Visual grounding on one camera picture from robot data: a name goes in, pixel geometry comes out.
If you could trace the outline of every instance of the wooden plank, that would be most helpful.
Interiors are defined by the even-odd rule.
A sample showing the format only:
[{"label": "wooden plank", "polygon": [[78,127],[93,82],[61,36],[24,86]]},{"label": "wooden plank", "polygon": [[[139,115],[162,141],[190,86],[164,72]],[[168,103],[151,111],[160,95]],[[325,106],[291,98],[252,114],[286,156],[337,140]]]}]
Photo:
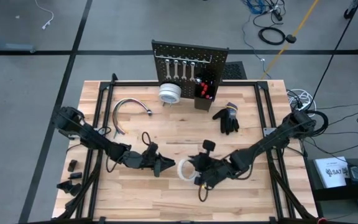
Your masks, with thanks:
[{"label": "wooden plank", "polygon": [[[279,125],[284,116],[290,113],[285,85],[280,80],[268,81],[268,84],[276,123]],[[89,123],[93,120],[98,87],[99,82],[85,82],[80,98],[78,109],[85,114]],[[115,86],[112,107],[120,99],[128,97],[143,101],[153,111],[153,115],[148,116],[142,107],[134,103],[120,108],[119,125],[127,134],[117,135],[114,141],[131,144],[133,151],[141,153],[147,148],[141,140],[144,131],[158,144],[158,151],[163,156],[177,162],[203,151],[202,143],[205,139],[216,142],[211,156],[218,159],[262,139],[255,92],[251,86],[220,86],[216,101],[209,112],[194,109],[193,100],[188,99],[181,99],[179,104],[171,107],[163,107],[158,99],[156,86]],[[237,118],[241,128],[238,133],[227,136],[220,133],[219,120],[214,121],[211,117],[228,102],[239,107]],[[264,112],[270,125],[265,103]],[[114,127],[111,118],[108,126]],[[113,140],[114,132],[113,128],[107,138]],[[291,141],[290,146],[294,149],[300,148],[297,141]],[[70,175],[67,166],[71,159],[78,160],[75,172],[83,171],[86,152],[87,149],[83,146],[68,152],[62,181]],[[249,180],[226,179],[209,192],[204,203],[198,200],[198,186],[178,178],[176,166],[163,171],[160,177],[156,178],[151,170],[130,169],[122,164],[117,165],[112,173],[107,173],[105,160],[106,155],[103,156],[95,219],[105,216],[108,220],[115,221],[267,221],[269,217],[276,215],[265,154],[256,158],[254,172]],[[284,160],[291,189],[308,211],[316,215],[302,157],[291,150],[285,150]],[[113,164],[113,161],[109,161],[109,167]],[[191,173],[192,169],[191,165],[185,166],[185,173]],[[71,198],[72,196],[59,191],[53,215],[57,216],[64,211],[64,204]],[[89,198],[90,193],[86,194],[84,215],[88,211]],[[281,198],[283,208],[287,212],[282,193]]]}]

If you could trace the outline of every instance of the black floor line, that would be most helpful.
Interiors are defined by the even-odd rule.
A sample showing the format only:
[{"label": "black floor line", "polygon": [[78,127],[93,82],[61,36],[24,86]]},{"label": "black floor line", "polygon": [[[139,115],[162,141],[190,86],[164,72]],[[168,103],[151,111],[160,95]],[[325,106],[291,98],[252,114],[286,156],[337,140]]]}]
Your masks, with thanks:
[{"label": "black floor line", "polygon": [[[276,55],[280,50],[255,50],[259,55]],[[153,55],[152,50],[39,50],[35,53],[23,51],[0,51],[0,56],[31,56],[31,55],[116,55],[116,56],[139,56]],[[253,55],[253,50],[230,50],[229,55]],[[283,55],[358,55],[358,49],[355,50],[286,50]]]},{"label": "black floor line", "polygon": [[78,47],[80,46],[82,34],[84,32],[86,20],[88,18],[88,14],[92,5],[93,0],[87,0],[85,9],[81,18],[80,25],[78,26],[78,31],[74,40],[73,48],[71,50],[70,58],[68,59],[68,63],[66,66],[65,73],[62,78],[62,84],[60,85],[59,92],[55,101],[55,106],[53,107],[52,115],[50,117],[49,125],[47,128],[47,132],[45,134],[44,142],[42,143],[41,152],[37,160],[37,164],[35,165],[34,173],[31,179],[29,191],[27,192],[27,196],[25,198],[23,209],[19,218],[19,223],[27,223],[29,221],[31,209],[35,200],[35,196],[37,195],[38,186],[41,181],[42,172],[44,171],[45,162],[47,160],[50,143],[52,142],[52,137],[55,128],[52,124],[53,114],[60,109],[63,103],[63,99],[66,93],[68,81],[70,79],[71,71],[73,70],[74,61],[76,57],[76,51],[78,51]]}]

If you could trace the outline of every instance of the gray floor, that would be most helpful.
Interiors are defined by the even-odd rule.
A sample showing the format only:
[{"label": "gray floor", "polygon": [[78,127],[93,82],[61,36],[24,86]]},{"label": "gray floor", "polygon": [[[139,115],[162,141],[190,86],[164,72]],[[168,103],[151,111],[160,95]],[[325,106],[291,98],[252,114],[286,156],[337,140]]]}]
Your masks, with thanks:
[{"label": "gray floor", "polygon": [[[312,0],[286,0],[287,15],[281,29],[292,33]],[[342,14],[350,1],[320,1],[298,41],[290,49],[332,50],[347,21]],[[39,50],[70,50],[86,0],[39,0],[55,18],[41,27],[50,15],[31,0],[0,0],[0,36],[17,44],[34,44]],[[80,50],[149,50],[150,41],[248,49],[242,41],[241,25],[249,12],[240,0],[94,0]],[[259,23],[268,23],[261,18]],[[280,49],[261,42],[259,29],[246,25],[247,41],[256,49]],[[358,12],[340,49],[358,49]],[[261,55],[269,63],[273,55]],[[67,56],[0,56],[0,223],[15,223],[24,203],[37,162]],[[227,61],[243,61],[248,79],[258,79],[262,67],[253,55],[230,55]],[[329,55],[284,55],[271,70],[274,79],[284,79],[287,88],[314,92]],[[76,106],[84,80],[108,80],[112,73],[121,80],[156,79],[153,57],[77,56],[64,97],[64,105]],[[358,55],[337,55],[318,92],[318,107],[358,103]],[[324,111],[331,121],[358,111],[358,107]],[[328,131],[355,131],[355,118],[330,126]],[[319,136],[318,144],[336,151],[358,143],[358,136]],[[68,141],[55,133],[35,198],[30,221],[48,220],[52,215]],[[310,159],[329,157],[308,147]],[[358,148],[339,156],[358,157]],[[323,205],[328,218],[357,222],[351,203]]]}]

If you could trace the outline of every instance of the work glove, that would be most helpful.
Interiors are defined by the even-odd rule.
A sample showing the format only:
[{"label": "work glove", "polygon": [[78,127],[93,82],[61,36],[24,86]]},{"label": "work glove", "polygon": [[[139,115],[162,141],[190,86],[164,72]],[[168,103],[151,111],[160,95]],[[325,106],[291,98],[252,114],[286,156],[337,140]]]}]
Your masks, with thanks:
[{"label": "work glove", "polygon": [[229,134],[230,132],[239,131],[239,122],[236,118],[237,114],[237,106],[228,103],[226,105],[226,108],[221,109],[219,112],[217,112],[212,119],[221,119],[221,132]]}]

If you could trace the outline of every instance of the wrench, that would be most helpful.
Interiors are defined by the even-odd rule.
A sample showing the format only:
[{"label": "wrench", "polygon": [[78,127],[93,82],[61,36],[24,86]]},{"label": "wrench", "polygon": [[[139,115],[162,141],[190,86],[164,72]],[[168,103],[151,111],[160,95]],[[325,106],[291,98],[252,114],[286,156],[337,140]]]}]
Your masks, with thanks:
[{"label": "wrench", "polygon": [[191,77],[190,77],[190,81],[195,81],[194,79],[194,67],[196,66],[196,64],[194,62],[190,63],[191,65]]},{"label": "wrench", "polygon": [[168,59],[165,59],[165,65],[167,66],[167,76],[165,78],[171,79],[171,75],[169,73],[169,60]]},{"label": "wrench", "polygon": [[173,76],[173,78],[179,78],[179,75],[178,75],[178,64],[179,64],[179,61],[178,61],[178,60],[174,60],[174,61],[173,61],[173,64],[175,65],[175,75]]},{"label": "wrench", "polygon": [[187,62],[186,62],[186,61],[182,61],[181,64],[183,65],[183,75],[181,76],[181,79],[187,80],[187,77],[186,77],[186,65],[187,65]]}]

